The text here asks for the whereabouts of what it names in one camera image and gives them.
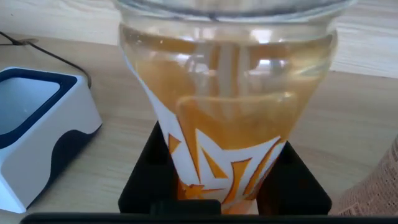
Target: glass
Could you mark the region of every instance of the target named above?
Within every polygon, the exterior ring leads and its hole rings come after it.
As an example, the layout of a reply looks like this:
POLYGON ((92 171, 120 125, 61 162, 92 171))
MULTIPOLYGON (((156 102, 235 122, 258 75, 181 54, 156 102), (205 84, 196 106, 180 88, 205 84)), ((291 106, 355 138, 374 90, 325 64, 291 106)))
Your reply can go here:
POLYGON ((349 0, 118 0, 120 46, 152 103, 179 198, 246 213, 337 46, 349 0))

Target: black cable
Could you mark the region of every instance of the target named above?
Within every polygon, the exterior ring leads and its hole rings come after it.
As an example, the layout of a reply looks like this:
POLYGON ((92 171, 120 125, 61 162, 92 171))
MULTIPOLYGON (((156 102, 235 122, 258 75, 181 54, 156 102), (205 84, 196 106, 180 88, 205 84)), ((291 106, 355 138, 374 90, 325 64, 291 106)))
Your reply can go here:
POLYGON ((71 62, 69 62, 68 60, 65 60, 64 58, 61 58, 61 57, 59 57, 58 55, 55 55, 55 54, 53 54, 53 53, 51 53, 51 52, 49 52, 49 51, 47 51, 47 50, 45 50, 45 49, 43 49, 43 48, 37 46, 37 45, 35 45, 35 44, 32 43, 31 41, 28 41, 28 40, 23 40, 23 41, 16 40, 16 39, 14 39, 14 38, 8 36, 7 34, 1 32, 1 31, 0 31, 0 35, 4 36, 4 37, 7 38, 9 41, 11 41, 11 44, 0 44, 0 46, 25 46, 25 45, 30 45, 30 46, 32 46, 33 48, 35 48, 35 49, 37 49, 37 50, 39 50, 39 51, 41 51, 41 52, 43 52, 43 53, 45 53, 45 54, 47 54, 47 55, 53 57, 53 58, 55 58, 55 59, 58 59, 58 60, 60 60, 61 62, 65 63, 65 64, 67 64, 67 65, 70 65, 70 66, 72 66, 73 68, 75 68, 75 69, 77 69, 77 70, 83 72, 83 73, 86 75, 86 78, 87 78, 87 85, 88 85, 88 88, 91 88, 91 76, 90 76, 90 74, 89 74, 88 72, 86 72, 86 70, 84 70, 84 69, 81 68, 80 66, 78 66, 78 65, 76 65, 76 64, 74 64, 74 63, 71 63, 71 62))

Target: black base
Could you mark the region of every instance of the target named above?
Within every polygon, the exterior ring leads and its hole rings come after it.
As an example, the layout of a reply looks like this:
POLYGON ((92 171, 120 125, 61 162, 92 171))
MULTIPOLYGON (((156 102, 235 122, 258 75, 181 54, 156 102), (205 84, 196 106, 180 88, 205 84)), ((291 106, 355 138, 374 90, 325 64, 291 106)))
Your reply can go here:
MULTIPOLYGON (((120 196, 122 213, 220 213, 214 201, 176 202, 175 168, 156 124, 120 196)), ((287 143, 257 196, 260 215, 326 215, 331 200, 292 146, 287 143)))

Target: textured cloth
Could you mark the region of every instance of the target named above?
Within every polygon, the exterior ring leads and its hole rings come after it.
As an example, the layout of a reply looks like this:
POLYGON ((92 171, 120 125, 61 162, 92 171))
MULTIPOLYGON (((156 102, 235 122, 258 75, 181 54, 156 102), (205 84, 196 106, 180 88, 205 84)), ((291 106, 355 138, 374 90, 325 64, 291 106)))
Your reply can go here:
POLYGON ((363 181, 336 201, 330 215, 398 215, 398 137, 363 181))

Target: wooden surface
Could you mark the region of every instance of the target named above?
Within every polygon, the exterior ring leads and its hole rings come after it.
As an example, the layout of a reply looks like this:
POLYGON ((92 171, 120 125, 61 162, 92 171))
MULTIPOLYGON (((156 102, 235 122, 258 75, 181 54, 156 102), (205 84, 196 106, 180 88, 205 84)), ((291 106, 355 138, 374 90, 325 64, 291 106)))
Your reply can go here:
MULTIPOLYGON (((111 0, 0 0, 3 32, 116 45, 119 18, 111 0)), ((398 78, 396 21, 398 1, 358 0, 339 19, 332 69, 398 78)))
MULTIPOLYGON (((117 47, 45 38, 38 45, 92 74, 104 125, 29 213, 117 212, 155 123, 151 105, 117 47)), ((0 69, 9 66, 78 73, 31 47, 1 46, 0 69)), ((330 72, 316 91, 290 140, 332 197, 363 178, 398 134, 397 95, 397 79, 342 72, 330 72)), ((0 211, 0 222, 17 223, 23 216, 0 211)))

